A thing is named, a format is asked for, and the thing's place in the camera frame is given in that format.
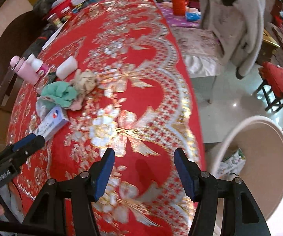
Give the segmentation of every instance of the purple tablecloth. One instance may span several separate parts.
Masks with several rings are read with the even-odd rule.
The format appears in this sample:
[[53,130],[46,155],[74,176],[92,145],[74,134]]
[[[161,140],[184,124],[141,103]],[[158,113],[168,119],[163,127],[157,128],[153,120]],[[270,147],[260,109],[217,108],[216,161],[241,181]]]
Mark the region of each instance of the purple tablecloth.
[[185,17],[174,17],[173,10],[166,6],[157,3],[160,8],[162,14],[167,20],[169,26],[171,27],[189,27],[189,28],[198,28],[200,21],[188,22]]

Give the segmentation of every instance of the red basket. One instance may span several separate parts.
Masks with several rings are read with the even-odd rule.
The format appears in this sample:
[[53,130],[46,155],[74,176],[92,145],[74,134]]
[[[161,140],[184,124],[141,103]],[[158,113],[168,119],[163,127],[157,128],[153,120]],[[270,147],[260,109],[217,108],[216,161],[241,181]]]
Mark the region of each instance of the red basket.
[[64,13],[62,13],[62,10],[64,10],[67,7],[70,7],[71,9],[74,8],[74,6],[71,3],[71,0],[65,0],[61,2],[60,4],[56,5],[53,9],[51,9],[47,15],[47,18],[50,17],[52,14],[56,14],[59,18],[62,18]]

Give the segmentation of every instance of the red thermos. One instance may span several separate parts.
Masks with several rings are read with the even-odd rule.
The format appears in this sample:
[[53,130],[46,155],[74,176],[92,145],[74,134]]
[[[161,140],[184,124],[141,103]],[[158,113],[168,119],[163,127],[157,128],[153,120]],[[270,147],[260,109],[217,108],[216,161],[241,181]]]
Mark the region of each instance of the red thermos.
[[185,16],[188,0],[172,0],[173,14],[175,16]]

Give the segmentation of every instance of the trash can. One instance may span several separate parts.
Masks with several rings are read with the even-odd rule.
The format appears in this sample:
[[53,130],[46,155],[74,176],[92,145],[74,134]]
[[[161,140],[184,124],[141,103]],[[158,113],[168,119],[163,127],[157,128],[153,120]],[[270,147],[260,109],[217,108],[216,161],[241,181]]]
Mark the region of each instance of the trash can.
[[[215,176],[227,150],[237,148],[246,157],[240,177],[267,221],[283,197],[283,131],[264,116],[243,120],[206,153],[208,171]],[[222,215],[223,202],[219,201],[216,224],[220,227]]]

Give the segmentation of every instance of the tile floor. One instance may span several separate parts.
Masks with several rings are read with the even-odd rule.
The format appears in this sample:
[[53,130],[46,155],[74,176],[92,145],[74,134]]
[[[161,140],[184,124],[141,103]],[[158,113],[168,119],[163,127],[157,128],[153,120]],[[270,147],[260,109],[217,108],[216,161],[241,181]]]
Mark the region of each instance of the tile floor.
[[[213,77],[192,79],[204,143],[221,142],[233,127],[253,115],[267,116],[283,128],[283,109],[278,113],[265,112],[267,103],[262,92],[252,95],[262,82],[257,68],[256,65],[249,75],[238,80],[235,77],[236,68],[228,65],[226,71],[216,79],[212,104],[206,100],[210,96]],[[273,215],[268,221],[271,235],[283,236],[283,200],[275,213],[278,215]]]

